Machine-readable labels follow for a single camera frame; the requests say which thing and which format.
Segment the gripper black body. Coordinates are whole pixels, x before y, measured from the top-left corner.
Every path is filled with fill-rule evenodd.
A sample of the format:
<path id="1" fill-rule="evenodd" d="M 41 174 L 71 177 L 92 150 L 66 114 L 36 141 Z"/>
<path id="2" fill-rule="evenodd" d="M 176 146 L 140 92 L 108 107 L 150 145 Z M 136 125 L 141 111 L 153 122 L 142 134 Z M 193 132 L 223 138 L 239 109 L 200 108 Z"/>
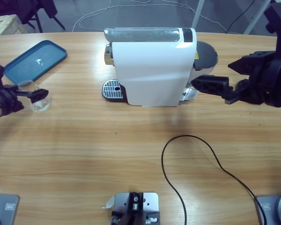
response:
<path id="1" fill-rule="evenodd" d="M 9 115 L 24 109 L 22 102 L 18 100 L 16 95 L 16 91 L 18 90 L 19 88 L 17 85 L 3 85 L 3 89 L 0 91 L 0 96 L 3 100 L 1 103 L 1 115 Z"/>
<path id="2" fill-rule="evenodd" d="M 233 90 L 234 100 L 225 100 L 226 104 L 232 104 L 237 101 L 243 101 L 253 105 L 272 105 L 272 96 L 265 91 L 262 82 L 267 77 L 267 70 L 272 61 L 265 66 L 260 72 L 249 75 L 249 78 L 243 79 L 236 84 L 236 89 Z"/>

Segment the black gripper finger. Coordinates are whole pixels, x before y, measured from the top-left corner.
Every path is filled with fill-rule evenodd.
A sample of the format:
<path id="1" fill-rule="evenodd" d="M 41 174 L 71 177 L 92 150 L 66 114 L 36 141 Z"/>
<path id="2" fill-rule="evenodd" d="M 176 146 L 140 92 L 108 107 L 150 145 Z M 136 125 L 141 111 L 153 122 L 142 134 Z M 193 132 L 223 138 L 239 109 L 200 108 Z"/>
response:
<path id="1" fill-rule="evenodd" d="M 46 98 L 49 91 L 45 89 L 37 89 L 35 91 L 16 90 L 15 94 L 20 97 L 29 98 L 31 103 L 35 103 Z"/>
<path id="2" fill-rule="evenodd" d="M 225 100 L 234 100 L 233 87 L 229 86 L 229 78 L 224 76 L 200 75 L 191 81 L 199 92 L 221 96 Z"/>
<path id="3" fill-rule="evenodd" d="M 260 72 L 274 58 L 275 51 L 257 51 L 228 64 L 228 68 L 241 75 Z"/>

